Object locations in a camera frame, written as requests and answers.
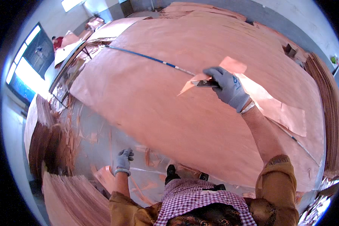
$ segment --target person in red shirt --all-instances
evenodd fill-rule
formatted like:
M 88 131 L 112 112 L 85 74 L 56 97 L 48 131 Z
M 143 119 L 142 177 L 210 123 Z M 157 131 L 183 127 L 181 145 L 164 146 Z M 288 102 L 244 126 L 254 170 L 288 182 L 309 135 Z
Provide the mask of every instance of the person in red shirt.
M 63 36 L 60 36 L 58 38 L 56 38 L 55 36 L 52 37 L 54 51 L 61 47 L 61 44 L 63 43 L 63 38 Z

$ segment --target gloved hand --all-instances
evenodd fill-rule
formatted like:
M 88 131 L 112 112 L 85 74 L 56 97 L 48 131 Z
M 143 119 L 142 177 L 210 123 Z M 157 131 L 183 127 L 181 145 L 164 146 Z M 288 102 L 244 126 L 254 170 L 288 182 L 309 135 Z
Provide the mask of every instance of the gloved hand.
M 126 150 L 122 150 L 118 153 L 117 156 L 117 168 L 127 169 L 129 170 L 129 161 L 133 161 L 134 158 L 133 150 L 131 148 L 127 148 Z
M 203 73 L 211 76 L 221 86 L 221 89 L 212 88 L 212 90 L 216 92 L 218 98 L 222 102 L 235 108 L 237 113 L 240 113 L 246 102 L 249 100 L 250 95 L 245 93 L 239 78 L 220 66 L 205 69 L 203 70 Z

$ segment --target plaid shirt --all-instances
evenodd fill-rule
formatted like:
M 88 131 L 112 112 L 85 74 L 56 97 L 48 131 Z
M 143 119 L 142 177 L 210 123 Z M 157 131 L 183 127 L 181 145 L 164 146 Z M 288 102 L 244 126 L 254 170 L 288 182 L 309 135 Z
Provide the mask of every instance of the plaid shirt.
M 173 179 L 165 186 L 162 207 L 154 226 L 165 226 L 169 219 L 216 202 L 233 206 L 240 213 L 244 226 L 256 225 L 242 197 L 228 191 L 202 190 L 213 187 L 213 183 L 204 180 Z

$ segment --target person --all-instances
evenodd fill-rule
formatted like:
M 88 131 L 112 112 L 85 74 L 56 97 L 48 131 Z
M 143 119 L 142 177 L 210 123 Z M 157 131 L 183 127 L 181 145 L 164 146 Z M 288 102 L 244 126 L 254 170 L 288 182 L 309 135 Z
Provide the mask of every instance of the person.
M 143 208 L 130 198 L 129 161 L 134 153 L 128 148 L 117 157 L 115 188 L 109 199 L 111 225 L 297 225 L 294 168 L 275 130 L 235 75 L 221 67 L 203 72 L 218 82 L 221 88 L 213 88 L 218 98 L 235 108 L 251 130 L 264 164 L 256 198 L 239 197 L 205 180 L 181 179 L 169 165 L 161 202 Z
M 61 44 L 63 43 L 63 38 L 63 36 L 60 36 L 58 38 L 56 38 L 55 36 L 52 37 L 54 52 L 61 47 Z

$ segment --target bracelet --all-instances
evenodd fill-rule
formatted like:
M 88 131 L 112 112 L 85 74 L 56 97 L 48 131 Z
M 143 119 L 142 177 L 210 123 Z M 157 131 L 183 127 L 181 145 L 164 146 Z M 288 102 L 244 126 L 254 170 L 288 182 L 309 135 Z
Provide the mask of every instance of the bracelet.
M 241 115 L 245 114 L 248 110 L 250 110 L 251 108 L 253 108 L 255 106 L 255 102 L 254 101 L 251 101 L 251 103 L 244 109 L 240 112 Z
M 116 169 L 116 170 L 114 171 L 114 176 L 116 176 L 116 174 L 117 174 L 118 172 L 126 172 L 126 173 L 128 174 L 128 176 L 131 175 L 131 172 L 130 172 L 129 170 L 123 169 L 123 168 L 119 168 L 119 169 Z

